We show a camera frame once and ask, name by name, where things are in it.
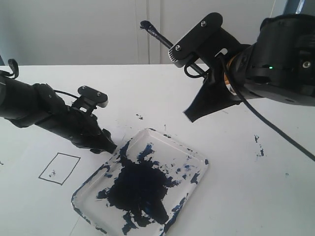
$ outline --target white table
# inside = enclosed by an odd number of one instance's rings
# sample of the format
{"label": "white table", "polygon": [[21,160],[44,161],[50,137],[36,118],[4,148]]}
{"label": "white table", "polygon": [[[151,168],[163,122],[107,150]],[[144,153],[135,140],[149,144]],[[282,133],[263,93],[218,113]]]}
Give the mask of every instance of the white table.
{"label": "white table", "polygon": [[[173,65],[21,66],[18,79],[29,84],[48,83],[54,89],[73,94],[77,94],[81,85],[91,86],[109,97],[109,105],[95,112],[99,125],[112,133],[123,131],[124,141],[139,130],[152,127],[209,157],[209,171],[169,236],[314,234],[315,163],[259,121],[244,105],[190,123],[182,111],[197,94],[200,79],[187,78]],[[315,153],[315,108],[267,99],[251,103]],[[0,235],[100,235],[73,211],[69,202],[73,191],[110,154],[97,156],[87,150],[76,151],[70,142],[62,140],[62,144],[67,142],[65,148],[87,157],[79,162],[68,184],[60,187],[32,178],[32,168],[34,176],[38,176],[35,166],[47,165],[40,155],[32,157],[29,164],[22,158],[25,151],[33,152],[42,142],[51,143],[49,148],[56,149],[52,143],[60,139],[36,126],[18,129],[4,119],[0,119],[0,127],[0,161],[4,164],[0,165]],[[254,135],[259,135],[258,143]],[[260,145],[264,157],[257,157]],[[21,165],[28,174],[31,172],[28,177],[23,171],[17,171]],[[26,188],[24,176],[30,178],[29,191],[13,196],[19,193],[17,187]],[[50,217],[50,212],[64,215],[63,223]]]}

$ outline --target screw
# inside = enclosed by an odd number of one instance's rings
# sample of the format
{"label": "screw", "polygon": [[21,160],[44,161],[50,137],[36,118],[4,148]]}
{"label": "screw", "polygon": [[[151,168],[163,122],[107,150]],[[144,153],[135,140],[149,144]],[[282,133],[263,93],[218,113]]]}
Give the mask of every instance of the screw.
{"label": "screw", "polygon": [[309,68],[311,66],[311,63],[309,61],[305,61],[303,63],[303,68]]}

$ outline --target paint tray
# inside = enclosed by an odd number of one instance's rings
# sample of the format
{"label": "paint tray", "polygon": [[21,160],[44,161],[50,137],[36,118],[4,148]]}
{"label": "paint tray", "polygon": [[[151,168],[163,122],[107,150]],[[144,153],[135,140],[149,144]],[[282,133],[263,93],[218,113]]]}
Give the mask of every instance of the paint tray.
{"label": "paint tray", "polygon": [[202,176],[208,160],[166,134],[145,129],[73,194],[72,205],[110,236],[162,236]]}

